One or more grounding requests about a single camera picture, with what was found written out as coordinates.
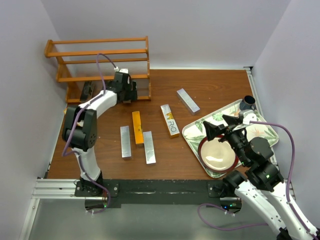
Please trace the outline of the black toothpaste box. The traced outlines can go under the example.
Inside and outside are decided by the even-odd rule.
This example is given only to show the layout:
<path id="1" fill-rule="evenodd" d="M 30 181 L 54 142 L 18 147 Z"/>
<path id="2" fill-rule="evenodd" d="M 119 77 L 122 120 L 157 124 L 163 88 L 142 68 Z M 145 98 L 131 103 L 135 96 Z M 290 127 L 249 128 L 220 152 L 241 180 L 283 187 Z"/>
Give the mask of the black toothpaste box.
<path id="1" fill-rule="evenodd" d="M 95 84 L 92 81 L 85 81 L 79 98 L 80 102 L 83 103 L 91 99 L 94 89 Z"/>
<path id="2" fill-rule="evenodd" d="M 131 81 L 124 90 L 123 102 L 132 102 L 138 99 L 137 83 Z"/>

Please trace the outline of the orange toothpaste box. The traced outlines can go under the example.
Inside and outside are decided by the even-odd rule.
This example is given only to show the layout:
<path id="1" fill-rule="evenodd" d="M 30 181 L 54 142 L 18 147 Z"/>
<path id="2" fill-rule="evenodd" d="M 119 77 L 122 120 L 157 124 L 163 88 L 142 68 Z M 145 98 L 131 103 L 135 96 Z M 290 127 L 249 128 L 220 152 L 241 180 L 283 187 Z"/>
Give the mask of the orange toothpaste box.
<path id="1" fill-rule="evenodd" d="M 139 111 L 132 112 L 132 122 L 133 122 L 133 131 L 135 144 L 140 146 L 144 144 L 144 136 L 142 130 L 141 115 Z"/>

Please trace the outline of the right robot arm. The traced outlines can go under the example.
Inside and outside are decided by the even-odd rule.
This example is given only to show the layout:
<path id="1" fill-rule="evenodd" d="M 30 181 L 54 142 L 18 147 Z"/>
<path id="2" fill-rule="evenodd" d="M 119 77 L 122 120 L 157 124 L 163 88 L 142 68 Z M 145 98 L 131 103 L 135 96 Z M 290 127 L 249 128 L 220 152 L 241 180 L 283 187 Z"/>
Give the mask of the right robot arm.
<path id="1" fill-rule="evenodd" d="M 256 114 L 246 110 L 238 117 L 223 115 L 226 125 L 203 121 L 206 139 L 218 136 L 227 141 L 247 171 L 233 170 L 223 178 L 223 192 L 237 196 L 264 220 L 278 240 L 318 240 L 320 230 L 303 214 L 290 193 L 292 174 L 284 179 L 270 159 L 274 152 L 267 139 L 247 139 L 246 127 L 261 124 Z"/>

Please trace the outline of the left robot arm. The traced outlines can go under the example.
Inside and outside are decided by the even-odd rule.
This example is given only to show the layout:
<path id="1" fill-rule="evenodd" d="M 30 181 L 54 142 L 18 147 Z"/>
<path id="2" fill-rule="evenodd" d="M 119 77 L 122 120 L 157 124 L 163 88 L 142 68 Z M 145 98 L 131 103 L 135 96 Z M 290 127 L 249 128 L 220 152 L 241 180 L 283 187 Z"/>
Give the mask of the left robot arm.
<path id="1" fill-rule="evenodd" d="M 137 84 L 128 69 L 116 71 L 114 79 L 104 81 L 102 86 L 102 90 L 91 100 L 67 107 L 62 131 L 65 141 L 62 155 L 75 155 L 80 168 L 80 188 L 92 196 L 107 191 L 94 149 L 98 138 L 98 118 L 115 105 L 138 98 Z"/>

